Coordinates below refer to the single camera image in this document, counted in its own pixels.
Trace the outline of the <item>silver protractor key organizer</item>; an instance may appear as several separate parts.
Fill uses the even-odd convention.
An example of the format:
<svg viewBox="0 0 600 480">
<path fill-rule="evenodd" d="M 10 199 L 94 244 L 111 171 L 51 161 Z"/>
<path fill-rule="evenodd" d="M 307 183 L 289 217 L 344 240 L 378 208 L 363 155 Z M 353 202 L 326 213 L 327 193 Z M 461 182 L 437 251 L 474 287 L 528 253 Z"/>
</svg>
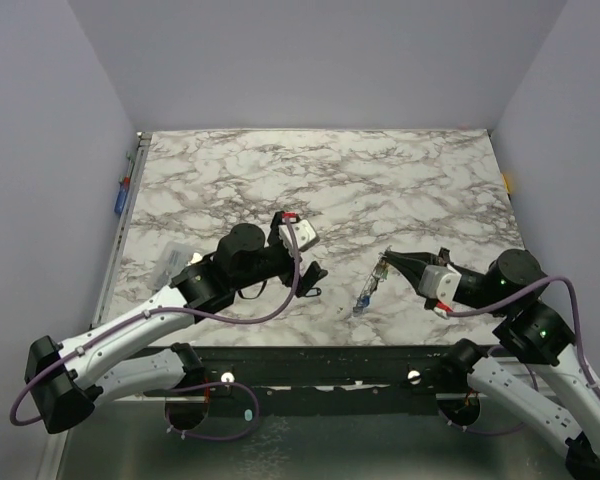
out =
<svg viewBox="0 0 600 480">
<path fill-rule="evenodd" d="M 356 298 L 352 309 L 352 314 L 354 316 L 363 314 L 369 307 L 371 297 L 377 291 L 379 284 L 387 279 L 388 271 L 389 264 L 386 261 L 386 255 L 381 254 Z"/>
</svg>

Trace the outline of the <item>black key tag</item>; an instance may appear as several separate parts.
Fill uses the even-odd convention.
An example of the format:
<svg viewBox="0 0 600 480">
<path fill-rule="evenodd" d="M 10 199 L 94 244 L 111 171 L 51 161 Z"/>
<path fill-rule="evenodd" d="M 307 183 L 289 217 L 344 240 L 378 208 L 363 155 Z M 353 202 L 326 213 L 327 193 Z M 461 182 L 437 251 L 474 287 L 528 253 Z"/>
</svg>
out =
<svg viewBox="0 0 600 480">
<path fill-rule="evenodd" d="M 322 294 L 322 290 L 319 287 L 312 287 L 303 294 L 303 297 L 313 298 L 313 297 L 319 297 L 321 294 Z"/>
</svg>

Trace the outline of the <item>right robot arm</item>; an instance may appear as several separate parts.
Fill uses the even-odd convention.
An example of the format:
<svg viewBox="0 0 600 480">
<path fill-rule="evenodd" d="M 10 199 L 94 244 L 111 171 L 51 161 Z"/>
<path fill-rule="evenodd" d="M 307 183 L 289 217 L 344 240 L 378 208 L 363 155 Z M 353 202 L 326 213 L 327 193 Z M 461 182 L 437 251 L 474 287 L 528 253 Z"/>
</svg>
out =
<svg viewBox="0 0 600 480">
<path fill-rule="evenodd" d="M 538 375 L 556 398 L 517 379 L 468 339 L 449 348 L 434 377 L 449 390 L 468 387 L 506 408 L 564 458 L 573 478 L 600 479 L 600 378 L 583 352 L 572 282 L 545 274 L 535 257 L 521 249 L 501 253 L 484 274 L 453 263 L 446 249 L 436 254 L 387 250 L 382 259 L 438 316 L 500 318 L 493 331 L 500 347 Z M 541 298 L 556 281 L 568 290 L 571 323 Z"/>
</svg>

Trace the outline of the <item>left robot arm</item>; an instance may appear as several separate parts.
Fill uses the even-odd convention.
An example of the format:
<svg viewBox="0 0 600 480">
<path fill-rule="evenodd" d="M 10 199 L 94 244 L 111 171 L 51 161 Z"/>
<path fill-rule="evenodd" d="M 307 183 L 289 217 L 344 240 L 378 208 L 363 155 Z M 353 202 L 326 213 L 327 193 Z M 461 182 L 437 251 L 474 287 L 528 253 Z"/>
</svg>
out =
<svg viewBox="0 0 600 480">
<path fill-rule="evenodd" d="M 139 353 L 155 341 L 204 319 L 229 323 L 221 311 L 247 287 L 278 278 L 289 294 L 267 322 L 281 314 L 292 298 L 316 293 L 326 270 L 317 262 L 301 268 L 301 255 L 319 241 L 306 219 L 275 213 L 268 233 L 249 223 L 234 226 L 214 252 L 187 265 L 169 283 L 130 312 L 75 337 L 57 342 L 50 336 L 29 347 L 26 386 L 10 410 L 10 421 L 24 425 L 18 408 L 30 396 L 50 434 L 86 420 L 97 406 L 136 393 L 171 390 L 186 395 L 204 381 L 193 349 L 173 344 L 159 353 Z"/>
</svg>

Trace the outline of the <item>clear plastic bag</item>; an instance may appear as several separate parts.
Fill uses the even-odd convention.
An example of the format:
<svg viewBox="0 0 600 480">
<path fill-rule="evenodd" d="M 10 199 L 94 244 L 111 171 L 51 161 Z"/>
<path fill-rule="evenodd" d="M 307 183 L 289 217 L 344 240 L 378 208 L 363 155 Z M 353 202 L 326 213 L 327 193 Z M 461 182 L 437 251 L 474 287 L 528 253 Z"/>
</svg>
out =
<svg viewBox="0 0 600 480">
<path fill-rule="evenodd" d="M 190 245 L 175 241 L 168 242 L 149 275 L 148 288 L 152 292 L 157 292 L 167 285 L 189 264 L 194 253 Z"/>
</svg>

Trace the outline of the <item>blue red clamp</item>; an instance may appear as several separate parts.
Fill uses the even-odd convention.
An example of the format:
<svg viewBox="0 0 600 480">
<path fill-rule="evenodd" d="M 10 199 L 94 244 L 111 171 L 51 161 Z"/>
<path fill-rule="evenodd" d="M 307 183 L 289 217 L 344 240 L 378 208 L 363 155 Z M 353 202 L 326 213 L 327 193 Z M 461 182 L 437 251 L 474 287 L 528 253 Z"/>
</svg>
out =
<svg viewBox="0 0 600 480">
<path fill-rule="evenodd" d="M 114 205 L 114 213 L 118 216 L 121 216 L 124 210 L 124 206 L 126 203 L 126 199 L 128 196 L 128 192 L 130 189 L 131 176 L 134 169 L 134 157 L 131 153 L 126 154 L 127 166 L 125 170 L 125 174 L 121 177 L 119 181 L 119 189 L 116 197 L 115 205 Z"/>
</svg>

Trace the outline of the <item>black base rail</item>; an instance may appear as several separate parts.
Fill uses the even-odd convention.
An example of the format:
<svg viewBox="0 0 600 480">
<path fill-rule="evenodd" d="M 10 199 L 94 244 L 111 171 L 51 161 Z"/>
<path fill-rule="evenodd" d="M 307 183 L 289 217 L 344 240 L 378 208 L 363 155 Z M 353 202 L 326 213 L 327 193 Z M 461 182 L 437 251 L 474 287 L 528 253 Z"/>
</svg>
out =
<svg viewBox="0 0 600 480">
<path fill-rule="evenodd" d="M 150 393 L 189 423 L 205 413 L 261 416 L 434 415 L 437 399 L 459 398 L 487 354 L 463 339 L 451 346 L 198 347 L 200 393 Z"/>
</svg>

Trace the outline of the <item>yellow tag on wall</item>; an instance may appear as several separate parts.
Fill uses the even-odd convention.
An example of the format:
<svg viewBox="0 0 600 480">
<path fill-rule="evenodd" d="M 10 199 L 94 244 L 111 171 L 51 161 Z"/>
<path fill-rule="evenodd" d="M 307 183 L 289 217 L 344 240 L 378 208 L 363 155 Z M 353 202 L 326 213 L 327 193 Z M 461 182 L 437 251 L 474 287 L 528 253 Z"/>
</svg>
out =
<svg viewBox="0 0 600 480">
<path fill-rule="evenodd" d="M 513 190 L 512 190 L 512 184 L 511 184 L 511 180 L 510 180 L 509 176 L 505 173 L 502 173 L 502 179 L 503 179 L 503 184 L 504 184 L 507 194 L 511 195 Z"/>
</svg>

